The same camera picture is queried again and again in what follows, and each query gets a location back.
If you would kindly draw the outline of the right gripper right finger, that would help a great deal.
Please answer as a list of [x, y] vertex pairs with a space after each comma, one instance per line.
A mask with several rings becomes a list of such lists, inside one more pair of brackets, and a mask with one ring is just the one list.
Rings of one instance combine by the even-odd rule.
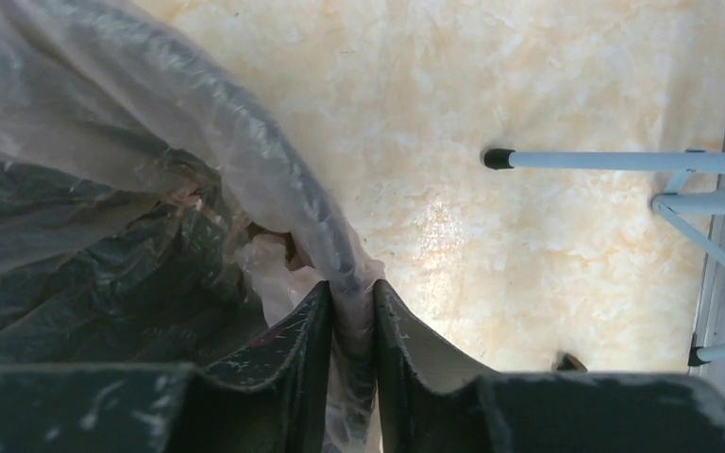
[[373, 288], [387, 452], [725, 452], [725, 398], [682, 374], [500, 373]]

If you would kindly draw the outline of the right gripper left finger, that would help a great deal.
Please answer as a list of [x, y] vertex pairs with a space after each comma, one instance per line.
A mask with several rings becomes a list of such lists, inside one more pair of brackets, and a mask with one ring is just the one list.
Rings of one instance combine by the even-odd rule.
[[190, 363], [0, 364], [0, 452], [318, 452], [331, 294], [207, 369]]

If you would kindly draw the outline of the pink plastic trash bag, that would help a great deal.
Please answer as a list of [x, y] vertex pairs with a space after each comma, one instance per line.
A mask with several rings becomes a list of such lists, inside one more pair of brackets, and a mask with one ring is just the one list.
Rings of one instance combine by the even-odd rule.
[[369, 452], [381, 264], [129, 1], [0, 1], [0, 452]]

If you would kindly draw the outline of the black plastic trash bin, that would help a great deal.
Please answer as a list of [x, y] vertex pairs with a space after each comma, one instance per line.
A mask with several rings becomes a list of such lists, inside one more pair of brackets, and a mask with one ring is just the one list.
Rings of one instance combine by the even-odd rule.
[[0, 37], [0, 362], [206, 361], [372, 263], [266, 112], [189, 46]]

